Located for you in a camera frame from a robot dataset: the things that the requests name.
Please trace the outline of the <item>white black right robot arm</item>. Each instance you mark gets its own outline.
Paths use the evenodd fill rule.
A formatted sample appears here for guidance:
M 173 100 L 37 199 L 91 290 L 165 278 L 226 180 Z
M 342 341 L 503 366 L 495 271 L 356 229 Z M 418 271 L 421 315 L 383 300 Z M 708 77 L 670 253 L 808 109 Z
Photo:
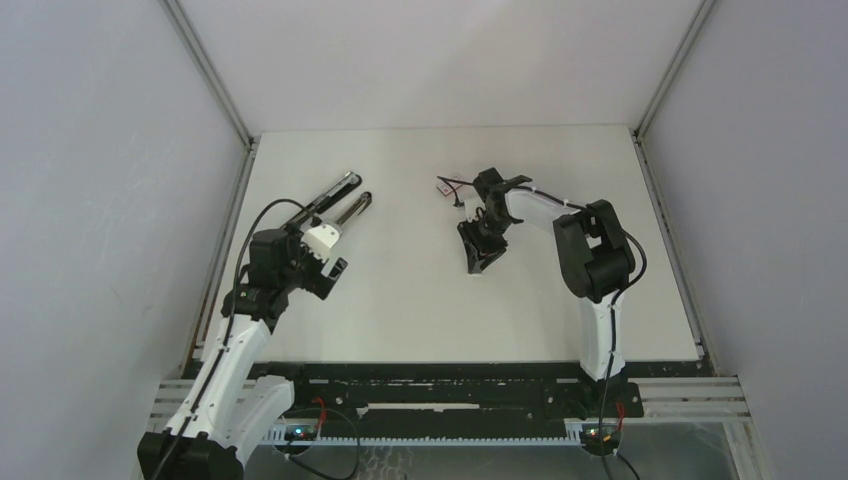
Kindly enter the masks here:
M 605 415 L 618 400 L 609 380 L 625 366 L 622 302 L 640 277 L 643 249 L 606 200 L 577 204 L 538 189 L 525 175 L 505 179 L 494 168 L 469 185 L 477 196 L 462 201 L 466 217 L 457 225 L 468 273 L 483 273 L 507 252 L 505 234 L 512 226 L 530 224 L 552 236 L 563 281 L 580 301 L 580 366 L 590 381 L 578 388 L 579 406 L 589 415 Z

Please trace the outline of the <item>aluminium frame rail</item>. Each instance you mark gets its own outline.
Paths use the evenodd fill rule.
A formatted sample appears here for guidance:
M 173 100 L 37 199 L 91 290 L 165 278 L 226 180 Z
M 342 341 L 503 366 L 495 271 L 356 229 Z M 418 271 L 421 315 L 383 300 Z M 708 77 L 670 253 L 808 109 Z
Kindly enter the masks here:
M 311 420 L 317 396 L 344 418 L 329 417 L 323 442 L 355 438 L 365 445 L 576 445 L 596 426 L 577 413 L 577 384 L 566 379 L 441 379 L 411 381 L 312 380 L 297 390 L 307 412 L 288 413 L 266 434 Z M 752 417 L 735 378 L 643 378 L 607 407 L 611 427 L 747 424 Z

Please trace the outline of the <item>red white staple box sleeve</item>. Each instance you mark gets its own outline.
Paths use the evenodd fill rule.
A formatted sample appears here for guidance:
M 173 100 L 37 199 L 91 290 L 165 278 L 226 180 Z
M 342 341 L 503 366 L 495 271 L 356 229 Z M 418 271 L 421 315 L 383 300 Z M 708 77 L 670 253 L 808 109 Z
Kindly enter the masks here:
M 463 185 L 464 180 L 459 177 L 437 176 L 437 188 L 444 196 L 457 195 Z

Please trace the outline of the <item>black stapler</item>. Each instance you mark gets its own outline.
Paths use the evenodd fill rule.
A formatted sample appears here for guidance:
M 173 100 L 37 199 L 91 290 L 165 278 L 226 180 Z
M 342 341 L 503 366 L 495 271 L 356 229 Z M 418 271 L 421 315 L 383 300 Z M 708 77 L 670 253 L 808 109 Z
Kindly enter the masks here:
M 337 204 L 345 196 L 353 192 L 363 182 L 362 176 L 349 171 L 331 185 L 325 192 L 318 195 L 305 208 L 291 217 L 287 224 L 302 226 L 312 217 L 323 214 Z

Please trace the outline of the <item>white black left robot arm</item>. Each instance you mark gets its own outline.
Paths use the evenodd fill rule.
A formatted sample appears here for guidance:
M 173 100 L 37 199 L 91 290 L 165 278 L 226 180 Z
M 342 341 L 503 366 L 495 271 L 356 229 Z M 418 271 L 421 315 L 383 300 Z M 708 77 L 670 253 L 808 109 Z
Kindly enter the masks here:
M 137 447 L 146 479 L 241 479 L 271 425 L 283 414 L 311 407 L 311 388 L 296 379 L 266 375 L 253 391 L 243 386 L 296 290 L 328 297 L 347 262 L 332 250 L 341 228 L 322 222 L 253 229 L 248 262 L 225 296 L 212 350 L 176 413 Z

